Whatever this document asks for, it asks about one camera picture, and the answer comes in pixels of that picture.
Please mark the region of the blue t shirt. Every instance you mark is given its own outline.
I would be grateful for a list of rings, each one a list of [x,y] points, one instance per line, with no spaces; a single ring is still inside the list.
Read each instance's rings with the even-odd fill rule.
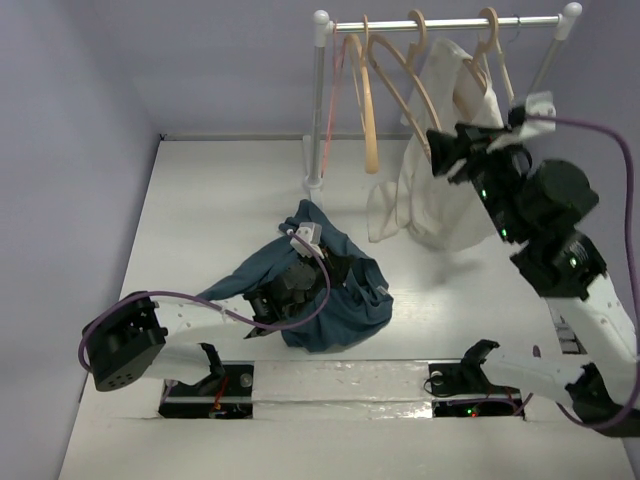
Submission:
[[[339,275],[331,276],[331,289],[319,276],[320,290],[302,311],[289,317],[293,323],[327,304],[318,316],[306,324],[281,332],[287,346],[304,348],[312,353],[362,342],[384,328],[392,317],[393,297],[387,292],[389,284],[377,262],[366,255],[352,240],[337,229],[327,216],[311,201],[299,202],[296,213],[279,225],[283,233],[295,231],[301,223],[313,222],[321,226],[321,246]],[[272,282],[299,259],[290,245],[290,238],[281,235],[250,255],[233,273],[200,292],[200,298],[221,301],[235,297]]]

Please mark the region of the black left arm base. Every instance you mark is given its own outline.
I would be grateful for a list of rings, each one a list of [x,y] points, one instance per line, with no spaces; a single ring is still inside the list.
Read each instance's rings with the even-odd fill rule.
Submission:
[[[167,383],[158,408],[166,419],[242,420],[253,417],[254,364],[232,362],[226,377],[204,393],[197,386]]]

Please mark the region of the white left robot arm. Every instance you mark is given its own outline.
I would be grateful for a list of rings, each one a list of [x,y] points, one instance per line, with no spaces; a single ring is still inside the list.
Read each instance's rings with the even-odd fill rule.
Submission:
[[[353,261],[328,251],[319,260],[299,256],[274,279],[242,294],[253,311],[248,338],[297,331],[319,319],[330,294],[343,290]],[[84,327],[80,356],[98,391],[116,391],[141,378],[181,383],[201,395],[220,390],[228,374],[213,339],[238,313],[198,297],[172,296],[173,303],[160,304],[153,292],[134,292]]]

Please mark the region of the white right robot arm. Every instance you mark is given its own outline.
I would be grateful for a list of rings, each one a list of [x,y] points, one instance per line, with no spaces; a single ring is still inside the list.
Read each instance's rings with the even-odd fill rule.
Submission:
[[[637,437],[639,339],[604,258],[578,229],[599,201],[586,174],[562,159],[522,172],[516,159],[526,147],[510,127],[459,123],[450,134],[428,130],[426,139],[433,173],[474,188],[500,239],[518,246],[511,262],[521,277],[573,329],[588,355],[572,367],[512,355],[482,339],[427,380],[432,393],[513,387],[555,402],[574,423],[603,436]]]

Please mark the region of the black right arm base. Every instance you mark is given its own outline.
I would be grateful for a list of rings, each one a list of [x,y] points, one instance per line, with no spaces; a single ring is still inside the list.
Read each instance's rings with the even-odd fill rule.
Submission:
[[[478,367],[459,362],[429,364],[423,383],[436,418],[525,417],[531,393],[491,384]]]

